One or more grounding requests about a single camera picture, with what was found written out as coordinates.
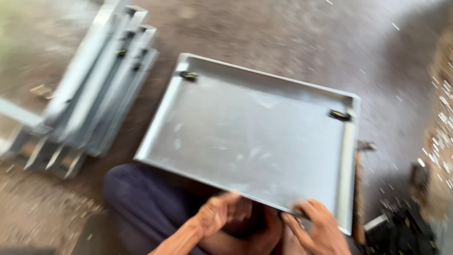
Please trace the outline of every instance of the person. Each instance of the person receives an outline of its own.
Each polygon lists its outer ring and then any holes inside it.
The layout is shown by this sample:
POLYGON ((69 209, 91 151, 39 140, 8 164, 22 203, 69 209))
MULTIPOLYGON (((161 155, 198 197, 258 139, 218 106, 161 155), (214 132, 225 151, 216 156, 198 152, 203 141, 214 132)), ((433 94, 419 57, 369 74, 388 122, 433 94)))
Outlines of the person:
POLYGON ((282 212, 279 217, 264 206, 264 226, 239 238, 228 233, 228 226, 252 219, 259 206, 237 191, 202 204, 146 167, 127 164, 106 174, 104 196, 131 255, 351 254, 333 215, 314 199, 294 205, 311 219, 309 232, 293 215, 282 212))

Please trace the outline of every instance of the tray rim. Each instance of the tray rim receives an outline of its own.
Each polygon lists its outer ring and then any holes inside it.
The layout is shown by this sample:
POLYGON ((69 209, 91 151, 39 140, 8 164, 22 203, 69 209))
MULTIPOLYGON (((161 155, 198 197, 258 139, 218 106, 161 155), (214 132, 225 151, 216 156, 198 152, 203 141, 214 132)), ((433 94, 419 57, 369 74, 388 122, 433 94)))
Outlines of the tray rim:
MULTIPOLYGON (((229 68, 239 69, 242 71, 251 72, 258 75, 263 75, 271 78, 281 79, 287 82, 296 83, 299 85, 304 85, 311 87, 313 89, 318 89, 327 93, 340 95, 346 98, 351 99, 351 107, 347 107, 346 112, 350 113, 353 118, 351 122, 345 122, 344 130, 343 130, 343 140, 342 140, 342 153, 340 156, 340 175, 338 177, 338 194, 337 194, 337 206, 335 210, 335 217, 338 221, 339 229, 346 235, 351 235, 352 232, 352 207, 353 207, 353 200, 354 200, 354 182, 355 182, 355 159, 356 159, 356 150, 357 150, 357 141, 358 141, 358 125, 360 120, 360 111, 361 111, 361 98, 354 93, 345 92, 342 90, 334 89, 334 88, 327 88, 320 85, 307 83, 303 81, 298 81, 295 79, 290 79, 278 75, 268 74, 261 71, 256 71, 249 68, 244 68, 241 66, 225 63, 222 61, 209 59, 206 57, 190 54, 190 53, 180 53, 178 60, 176 61, 174 70, 172 72, 172 76, 169 79, 167 89, 163 94, 163 97, 159 103, 159 106, 150 122, 147 131, 145 133, 144 138, 142 139, 140 146, 138 147, 136 154, 134 155, 134 160, 139 161, 141 163, 145 163, 154 167, 158 167, 160 169, 208 184, 213 187, 217 187, 219 189, 225 191, 232 191, 231 188, 223 186, 219 183, 212 182, 210 180, 197 177, 193 174, 183 172, 179 169, 175 169, 174 167, 164 166, 158 162, 155 162, 147 157, 149 152, 152 148, 152 144, 154 144, 154 140, 159 134, 162 120, 165 117, 165 114, 168 110, 168 107, 173 103, 174 96, 177 94, 177 90, 181 84, 182 78, 176 76, 180 71, 184 71, 188 67, 188 63, 186 62, 188 58, 200 59, 220 65, 224 65, 229 68)), ((254 201, 263 203, 265 205, 271 206, 273 208, 279 209, 281 211, 285 211, 297 216, 303 216, 301 213, 292 211, 290 209, 266 202, 262 199, 256 198, 254 196, 250 196, 248 194, 242 193, 243 197, 252 199, 254 201)))

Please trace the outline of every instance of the black clip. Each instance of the black clip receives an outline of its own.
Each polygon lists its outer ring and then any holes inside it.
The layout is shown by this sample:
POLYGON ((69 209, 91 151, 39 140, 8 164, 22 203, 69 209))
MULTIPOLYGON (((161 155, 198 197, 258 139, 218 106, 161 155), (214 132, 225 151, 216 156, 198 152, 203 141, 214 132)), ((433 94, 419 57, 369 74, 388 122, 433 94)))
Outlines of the black clip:
POLYGON ((329 117, 335 118, 337 120, 349 122, 352 120, 352 116, 349 113, 342 113, 335 110, 330 110, 329 117))
POLYGON ((191 72, 188 72, 188 71, 180 72, 179 76, 182 77, 183 79, 191 81, 191 82, 196 81, 197 77, 198 77, 197 73, 191 73, 191 72))

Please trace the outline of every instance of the dark blue pants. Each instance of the dark blue pants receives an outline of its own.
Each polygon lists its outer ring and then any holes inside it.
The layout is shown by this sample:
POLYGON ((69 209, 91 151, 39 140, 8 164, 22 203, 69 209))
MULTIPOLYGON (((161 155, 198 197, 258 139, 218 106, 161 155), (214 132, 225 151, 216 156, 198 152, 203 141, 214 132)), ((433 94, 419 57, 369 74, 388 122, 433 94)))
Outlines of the dark blue pants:
MULTIPOLYGON (((193 216, 200 202, 170 187, 143 166, 112 168, 104 179, 104 196, 130 255, 146 255, 193 216)), ((190 255, 207 255, 198 246, 190 255)))

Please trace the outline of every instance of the galvanized steel tray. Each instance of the galvanized steel tray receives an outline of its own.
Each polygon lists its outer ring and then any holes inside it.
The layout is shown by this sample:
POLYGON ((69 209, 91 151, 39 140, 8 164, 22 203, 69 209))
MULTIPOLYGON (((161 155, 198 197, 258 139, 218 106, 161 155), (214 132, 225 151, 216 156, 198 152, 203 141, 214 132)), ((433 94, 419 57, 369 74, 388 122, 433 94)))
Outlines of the galvanized steel tray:
POLYGON ((294 214, 295 201, 318 199, 350 234, 360 101, 183 53, 135 160, 294 214))

